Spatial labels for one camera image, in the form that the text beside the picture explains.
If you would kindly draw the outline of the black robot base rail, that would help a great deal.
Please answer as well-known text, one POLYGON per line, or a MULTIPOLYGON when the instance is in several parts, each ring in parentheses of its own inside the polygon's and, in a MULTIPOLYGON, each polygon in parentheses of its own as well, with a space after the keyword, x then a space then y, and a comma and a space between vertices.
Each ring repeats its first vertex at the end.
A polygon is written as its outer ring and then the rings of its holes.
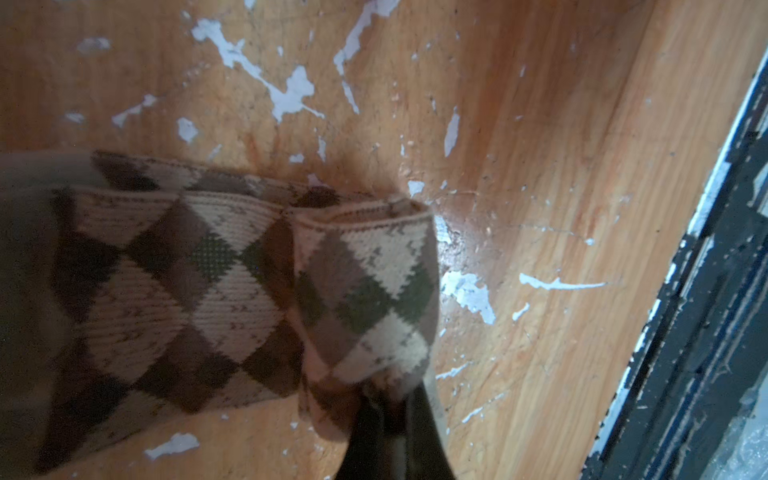
POLYGON ((760 65, 673 257, 585 479, 702 479, 767 372, 767 68, 760 65))

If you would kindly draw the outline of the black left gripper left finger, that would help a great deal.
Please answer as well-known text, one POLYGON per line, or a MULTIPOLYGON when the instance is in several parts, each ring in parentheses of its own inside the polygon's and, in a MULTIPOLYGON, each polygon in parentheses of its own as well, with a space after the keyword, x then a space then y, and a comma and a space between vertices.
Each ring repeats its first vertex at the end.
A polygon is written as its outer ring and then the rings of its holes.
POLYGON ((363 397, 335 479, 395 479, 395 411, 382 397, 363 397))

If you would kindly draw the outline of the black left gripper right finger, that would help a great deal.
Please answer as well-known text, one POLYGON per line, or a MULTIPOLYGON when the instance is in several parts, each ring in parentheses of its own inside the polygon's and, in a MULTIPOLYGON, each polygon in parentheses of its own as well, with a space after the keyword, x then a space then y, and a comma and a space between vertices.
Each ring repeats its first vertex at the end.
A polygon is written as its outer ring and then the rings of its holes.
POLYGON ((405 402, 406 479, 454 480, 424 383, 405 402))

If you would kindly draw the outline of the olive argyle patterned sock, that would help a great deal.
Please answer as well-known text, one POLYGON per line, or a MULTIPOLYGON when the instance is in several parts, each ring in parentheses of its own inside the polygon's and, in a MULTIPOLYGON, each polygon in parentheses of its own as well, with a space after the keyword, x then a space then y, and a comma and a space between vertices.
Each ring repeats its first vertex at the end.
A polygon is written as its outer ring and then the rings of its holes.
POLYGON ((1 475, 158 423, 297 395, 349 442, 363 397, 427 389, 431 209, 116 153, 1 158, 1 475))

